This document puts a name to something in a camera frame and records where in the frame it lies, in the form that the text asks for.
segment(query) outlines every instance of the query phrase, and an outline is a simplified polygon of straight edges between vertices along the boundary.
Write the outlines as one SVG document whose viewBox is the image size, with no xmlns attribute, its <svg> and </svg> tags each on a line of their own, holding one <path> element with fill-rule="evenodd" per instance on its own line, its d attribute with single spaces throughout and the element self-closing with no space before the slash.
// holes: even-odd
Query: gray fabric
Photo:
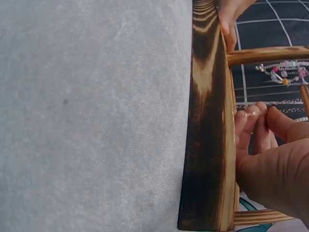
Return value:
<svg viewBox="0 0 309 232">
<path fill-rule="evenodd" d="M 192 0 L 0 1 L 0 231 L 175 232 Z"/>
</svg>

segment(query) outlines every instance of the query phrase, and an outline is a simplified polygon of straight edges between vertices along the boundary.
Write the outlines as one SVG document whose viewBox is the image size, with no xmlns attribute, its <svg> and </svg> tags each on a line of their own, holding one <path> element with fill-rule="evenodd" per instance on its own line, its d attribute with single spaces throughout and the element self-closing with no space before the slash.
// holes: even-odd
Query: wooden chair leg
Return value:
<svg viewBox="0 0 309 232">
<path fill-rule="evenodd" d="M 306 115 L 309 117 L 309 89 L 307 85 L 301 85 L 299 88 L 301 98 L 304 102 Z"/>
</svg>

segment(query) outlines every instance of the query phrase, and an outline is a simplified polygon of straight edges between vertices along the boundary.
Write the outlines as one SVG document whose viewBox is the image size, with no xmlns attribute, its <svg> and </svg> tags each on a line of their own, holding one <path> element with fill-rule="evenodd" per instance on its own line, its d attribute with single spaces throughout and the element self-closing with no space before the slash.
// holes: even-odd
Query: wooden frame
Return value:
<svg viewBox="0 0 309 232">
<path fill-rule="evenodd" d="M 238 211 L 236 102 L 229 66 L 304 58 L 309 58 L 306 46 L 227 54 L 214 0 L 193 0 L 191 85 L 179 230 L 227 232 L 236 225 L 292 219 L 269 209 Z M 309 102 L 308 88 L 301 89 L 304 102 Z"/>
</svg>

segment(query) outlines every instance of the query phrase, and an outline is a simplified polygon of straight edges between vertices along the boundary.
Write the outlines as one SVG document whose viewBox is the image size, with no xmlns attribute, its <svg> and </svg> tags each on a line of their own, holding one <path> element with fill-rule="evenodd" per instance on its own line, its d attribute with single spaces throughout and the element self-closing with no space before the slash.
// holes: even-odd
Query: white grid line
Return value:
<svg viewBox="0 0 309 232">
<path fill-rule="evenodd" d="M 272 9 L 273 12 L 275 13 L 275 15 L 276 15 L 276 17 L 277 17 L 277 19 L 278 19 L 278 21 L 279 21 L 279 23 L 280 23 L 280 25 L 281 25 L 283 31 L 284 31 L 284 33 L 285 33 L 285 35 L 286 35 L 286 38 L 287 38 L 288 41 L 289 41 L 290 46 L 292 46 L 291 38 L 290 38 L 288 32 L 286 31 L 286 29 L 285 29 L 285 27 L 284 27 L 284 25 L 283 25 L 281 19 L 279 18 L 279 15 L 278 15 L 277 11 L 275 10 L 275 8 L 271 5 L 271 3 L 270 3 L 268 0 L 266 0 L 266 2 L 269 4 L 269 6 L 271 7 L 271 9 Z"/>
<path fill-rule="evenodd" d="M 239 37 L 239 32 L 238 32 L 237 24 L 235 25 L 235 32 L 236 32 L 236 37 L 237 37 L 238 50 L 241 50 L 240 37 Z M 241 74 L 242 74 L 242 85 L 243 85 L 244 102 L 247 102 L 248 101 L 248 98 L 247 98 L 247 84 L 246 84 L 246 76 L 245 76 L 245 67 L 244 67 L 243 64 L 241 65 Z"/>
<path fill-rule="evenodd" d="M 303 1 L 301 0 L 298 0 L 298 1 L 306 8 L 307 11 L 309 11 L 308 6 L 306 6 Z"/>
<path fill-rule="evenodd" d="M 248 20 L 248 21 L 241 21 L 237 22 L 238 25 L 240 24 L 247 24 L 247 23 L 264 23 L 264 22 L 279 22 L 279 21 L 298 21 L 298 22 L 309 22 L 309 19 L 302 19 L 302 18 L 273 18 L 273 19 L 258 19 L 258 20 Z"/>
<path fill-rule="evenodd" d="M 271 3 L 297 3 L 297 1 L 271 1 Z M 309 4 L 309 1 L 302 1 L 302 3 Z M 262 5 L 262 4 L 268 4 L 268 3 L 267 2 L 256 2 L 253 5 Z"/>
</svg>

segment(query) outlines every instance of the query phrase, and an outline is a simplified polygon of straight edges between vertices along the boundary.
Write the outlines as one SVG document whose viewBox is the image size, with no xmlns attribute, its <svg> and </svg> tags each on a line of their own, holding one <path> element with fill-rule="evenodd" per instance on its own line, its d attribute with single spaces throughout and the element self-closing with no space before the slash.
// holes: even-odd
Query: bead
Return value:
<svg viewBox="0 0 309 232">
<path fill-rule="evenodd" d="M 265 71 L 264 65 L 263 65 L 263 64 L 261 64 L 260 66 L 256 66 L 255 69 L 256 69 L 256 70 L 259 70 L 259 71 L 261 71 L 261 72 L 264 72 L 264 71 Z"/>
<path fill-rule="evenodd" d="M 281 76 L 282 77 L 287 77 L 288 73 L 285 70 L 283 70 L 283 71 L 281 71 Z"/>
<path fill-rule="evenodd" d="M 271 80 L 272 80 L 273 82 L 278 82 L 278 79 L 277 79 L 275 73 L 270 74 L 270 78 L 271 78 Z"/>
<path fill-rule="evenodd" d="M 286 61 L 284 62 L 284 66 L 285 66 L 285 67 L 289 67 L 289 66 L 290 66 L 290 62 L 289 62 L 288 60 L 286 60 Z"/>
<path fill-rule="evenodd" d="M 302 70 L 299 70 L 298 72 L 299 72 L 299 76 L 300 76 L 300 77 L 304 77 L 304 76 L 307 75 L 306 71 L 303 70 L 303 69 L 302 69 Z"/>
<path fill-rule="evenodd" d="M 284 79 L 282 80 L 282 84 L 283 84 L 284 86 L 287 86 L 287 85 L 289 84 L 289 80 L 286 79 L 286 78 L 284 78 Z"/>
</svg>

